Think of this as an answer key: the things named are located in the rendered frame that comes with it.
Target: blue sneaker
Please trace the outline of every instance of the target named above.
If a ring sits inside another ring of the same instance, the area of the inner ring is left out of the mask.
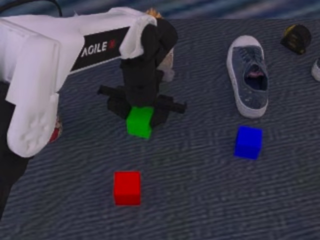
[[[320,57],[313,64],[311,75],[315,80],[320,82]]]
[[[228,50],[226,66],[240,114],[262,117],[268,106],[269,77],[260,43],[252,36],[238,37]]]

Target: cable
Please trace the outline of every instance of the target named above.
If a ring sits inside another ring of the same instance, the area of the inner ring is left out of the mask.
[[[59,11],[59,16],[62,17],[63,14],[62,14],[62,10],[61,10],[61,7],[60,5],[57,3],[56,0],[16,0],[16,1],[13,1],[13,2],[9,2],[3,6],[0,7],[0,14],[8,9],[11,9],[11,8],[14,8],[14,7],[18,7],[20,5],[23,5],[23,4],[28,4],[28,3],[32,3],[32,2],[39,2],[39,1],[47,1],[47,2],[51,2],[53,3],[56,8],[58,9]]]

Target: black label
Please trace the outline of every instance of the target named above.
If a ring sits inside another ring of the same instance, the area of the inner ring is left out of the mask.
[[[123,27],[84,36],[84,46],[71,71],[119,57],[119,48],[128,30],[129,27]]]

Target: red cube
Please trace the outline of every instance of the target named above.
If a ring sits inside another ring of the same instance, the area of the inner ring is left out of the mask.
[[[141,204],[141,175],[139,171],[117,171],[114,173],[113,198],[117,206]]]

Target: gray table surface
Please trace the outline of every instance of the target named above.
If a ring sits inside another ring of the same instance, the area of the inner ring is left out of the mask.
[[[307,53],[280,45],[294,20],[174,20],[179,33],[174,82],[162,93],[188,102],[149,140],[96,95],[121,84],[119,62],[70,76],[61,92],[63,136],[47,146],[14,186],[1,240],[319,240],[320,83],[310,70],[320,22]],[[237,112],[226,69],[240,35],[255,36],[270,75],[261,119]],[[257,161],[235,158],[238,126],[263,129]],[[113,173],[142,174],[142,205],[116,207]]]

